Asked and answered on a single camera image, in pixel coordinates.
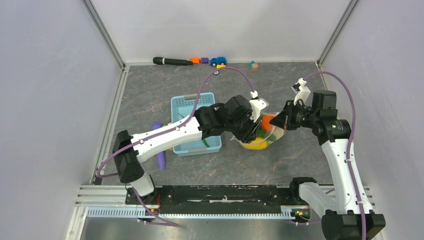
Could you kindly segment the orange toy fruit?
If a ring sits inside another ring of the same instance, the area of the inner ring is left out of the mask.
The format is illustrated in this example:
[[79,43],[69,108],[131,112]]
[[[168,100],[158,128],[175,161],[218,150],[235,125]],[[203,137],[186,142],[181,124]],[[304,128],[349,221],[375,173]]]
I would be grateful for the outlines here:
[[261,128],[266,132],[272,132],[274,126],[270,124],[270,121],[274,118],[274,115],[265,114],[261,119]]

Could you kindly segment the clear dotted zip top bag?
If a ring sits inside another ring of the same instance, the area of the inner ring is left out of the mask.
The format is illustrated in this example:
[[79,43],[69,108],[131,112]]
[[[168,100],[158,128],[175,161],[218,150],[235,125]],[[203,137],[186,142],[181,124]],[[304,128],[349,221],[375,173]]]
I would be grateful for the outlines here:
[[272,143],[281,139],[286,131],[282,128],[270,124],[270,120],[276,117],[279,112],[262,113],[260,116],[260,126],[256,132],[256,139],[251,143],[242,143],[233,136],[230,140],[237,141],[242,147],[248,150],[264,150]]

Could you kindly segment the yellow toy lemon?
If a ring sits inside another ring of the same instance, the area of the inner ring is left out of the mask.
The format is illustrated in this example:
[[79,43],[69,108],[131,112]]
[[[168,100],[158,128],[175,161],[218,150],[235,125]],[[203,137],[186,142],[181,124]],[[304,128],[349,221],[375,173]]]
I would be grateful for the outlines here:
[[248,150],[263,150],[268,147],[268,141],[262,137],[257,137],[250,143],[241,143],[241,146]]

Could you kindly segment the green toy bean pod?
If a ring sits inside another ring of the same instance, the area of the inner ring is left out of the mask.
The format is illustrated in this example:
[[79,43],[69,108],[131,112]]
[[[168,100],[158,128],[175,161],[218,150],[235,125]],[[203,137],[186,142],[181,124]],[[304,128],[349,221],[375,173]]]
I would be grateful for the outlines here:
[[208,144],[206,139],[202,139],[203,144],[206,146],[206,148],[210,148],[211,146]]

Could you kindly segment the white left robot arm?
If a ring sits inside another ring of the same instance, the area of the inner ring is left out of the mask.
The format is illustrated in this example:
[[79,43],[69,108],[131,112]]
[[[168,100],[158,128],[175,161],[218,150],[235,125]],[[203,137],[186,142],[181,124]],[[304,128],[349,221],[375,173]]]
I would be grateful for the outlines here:
[[268,105],[263,98],[248,100],[237,95],[226,103],[195,107],[191,115],[150,132],[120,132],[112,154],[120,182],[129,184],[145,204],[153,203],[157,190],[142,162],[169,148],[224,132],[232,133],[244,144],[251,143],[261,124],[261,112]]

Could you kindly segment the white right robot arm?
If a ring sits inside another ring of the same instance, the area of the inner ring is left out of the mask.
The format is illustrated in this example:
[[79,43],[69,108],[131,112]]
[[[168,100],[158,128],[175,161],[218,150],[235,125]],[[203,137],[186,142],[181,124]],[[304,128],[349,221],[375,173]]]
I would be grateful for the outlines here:
[[362,185],[354,154],[354,130],[346,119],[338,118],[334,91],[313,92],[312,104],[307,106],[309,95],[299,91],[270,124],[287,131],[312,131],[329,164],[335,196],[324,193],[313,179],[297,177],[288,191],[289,199],[295,204],[306,201],[315,210],[327,240],[371,240],[386,226],[386,220],[374,212]]

